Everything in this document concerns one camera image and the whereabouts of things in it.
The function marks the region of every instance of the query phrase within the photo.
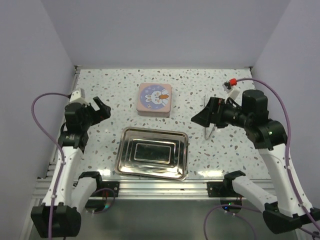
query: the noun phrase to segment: gray wall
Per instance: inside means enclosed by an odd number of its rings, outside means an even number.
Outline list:
[[[253,66],[290,0],[42,0],[74,65]]]
[[[0,7],[0,239],[18,239],[37,176],[53,145],[31,116],[45,92],[68,93],[74,67],[40,0],[5,0]],[[65,99],[39,101],[36,114],[55,136]]]
[[[292,0],[253,68],[283,98],[292,128],[292,161],[303,189],[320,208],[320,1]],[[283,112],[270,96],[270,112]]]

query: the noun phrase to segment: silver rectangular tray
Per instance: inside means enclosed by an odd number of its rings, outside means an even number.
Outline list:
[[[187,157],[184,132],[127,127],[121,135],[115,171],[182,181],[187,175]]]

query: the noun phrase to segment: terrazzo tabletop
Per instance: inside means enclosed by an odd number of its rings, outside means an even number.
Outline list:
[[[123,129],[140,127],[180,131],[189,136],[187,180],[220,180],[224,174],[237,170],[251,179],[270,179],[267,167],[243,129],[229,125],[216,129],[205,140],[204,128],[191,122],[191,117],[204,108],[205,96],[207,100],[225,98],[227,93],[222,87],[225,81],[248,77],[251,77],[248,69],[82,69],[77,88],[85,90],[86,100],[95,109],[98,107],[93,98],[100,97],[111,107],[111,117],[89,129],[89,141],[76,176],[85,171],[99,171],[104,180],[139,179],[120,176],[114,168]],[[172,86],[170,117],[138,115],[141,83]],[[238,87],[241,91],[254,89],[251,81],[242,81]],[[241,95],[236,101],[241,104]]]

